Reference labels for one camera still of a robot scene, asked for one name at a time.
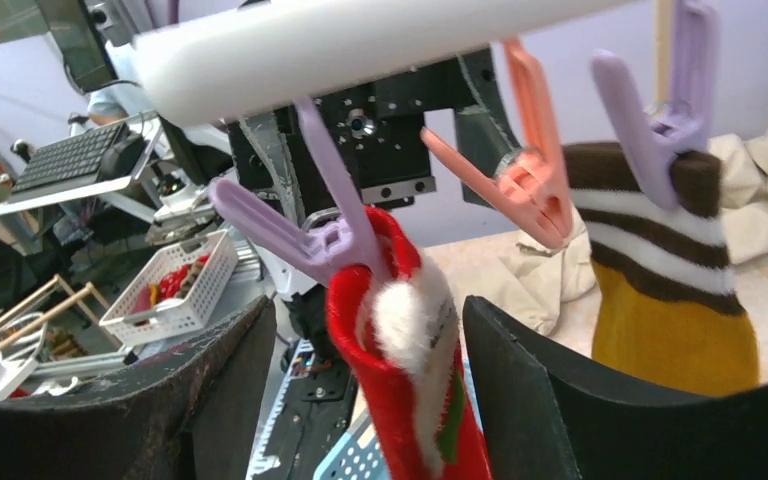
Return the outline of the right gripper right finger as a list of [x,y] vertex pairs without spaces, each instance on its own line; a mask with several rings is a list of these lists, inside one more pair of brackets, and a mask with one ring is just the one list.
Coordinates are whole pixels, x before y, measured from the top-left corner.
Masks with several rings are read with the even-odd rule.
[[463,325],[498,479],[768,479],[768,384],[711,398],[597,363],[470,296]]

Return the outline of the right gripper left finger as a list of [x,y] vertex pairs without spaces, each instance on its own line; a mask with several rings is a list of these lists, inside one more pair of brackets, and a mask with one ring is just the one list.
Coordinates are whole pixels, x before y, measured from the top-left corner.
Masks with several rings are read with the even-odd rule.
[[0,402],[0,479],[242,479],[276,332],[251,301],[62,396]]

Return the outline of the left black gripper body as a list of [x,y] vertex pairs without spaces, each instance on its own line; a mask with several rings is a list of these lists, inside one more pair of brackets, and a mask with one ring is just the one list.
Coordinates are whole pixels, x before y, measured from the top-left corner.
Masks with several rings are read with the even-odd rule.
[[[408,206],[415,196],[436,189],[429,153],[419,138],[428,111],[453,110],[457,149],[488,176],[520,148],[488,48],[314,103],[363,202],[383,209]],[[242,186],[297,224],[333,207],[293,107],[229,120],[226,126]]]

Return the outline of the mustard yellow sock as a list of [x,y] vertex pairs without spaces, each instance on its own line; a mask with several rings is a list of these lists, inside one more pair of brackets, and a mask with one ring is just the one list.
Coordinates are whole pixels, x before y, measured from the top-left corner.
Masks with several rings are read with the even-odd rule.
[[564,155],[601,292],[592,358],[699,395],[757,387],[758,343],[720,217],[719,159],[678,156],[670,176],[679,204],[664,210],[644,195],[619,144],[569,144]]

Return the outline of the red Santa Christmas sock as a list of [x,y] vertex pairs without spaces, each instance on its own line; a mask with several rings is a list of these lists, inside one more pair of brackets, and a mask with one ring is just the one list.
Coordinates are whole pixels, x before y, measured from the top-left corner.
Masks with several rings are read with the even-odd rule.
[[366,213],[388,275],[378,280],[361,265],[337,272],[326,292],[326,325],[359,382],[389,475],[489,479],[445,276],[389,213]]

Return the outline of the white plastic clip hanger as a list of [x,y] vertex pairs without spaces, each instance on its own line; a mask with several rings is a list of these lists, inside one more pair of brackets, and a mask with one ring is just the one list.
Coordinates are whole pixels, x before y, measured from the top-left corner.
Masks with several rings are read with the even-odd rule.
[[476,50],[614,0],[275,1],[155,30],[134,65],[178,126],[244,117]]

